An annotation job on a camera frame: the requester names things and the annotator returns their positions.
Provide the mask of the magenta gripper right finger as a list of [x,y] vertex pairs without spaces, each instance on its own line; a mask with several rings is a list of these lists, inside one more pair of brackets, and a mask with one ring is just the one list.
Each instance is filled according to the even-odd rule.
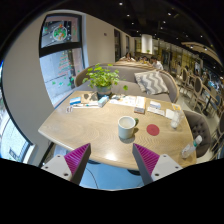
[[140,175],[145,185],[153,182],[152,172],[160,158],[160,156],[136,143],[133,144],[132,153],[139,168]]

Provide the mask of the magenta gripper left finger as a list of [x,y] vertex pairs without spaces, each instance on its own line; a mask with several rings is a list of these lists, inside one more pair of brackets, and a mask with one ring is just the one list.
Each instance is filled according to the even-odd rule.
[[79,185],[91,154],[91,144],[85,144],[64,156],[72,173],[71,181]]

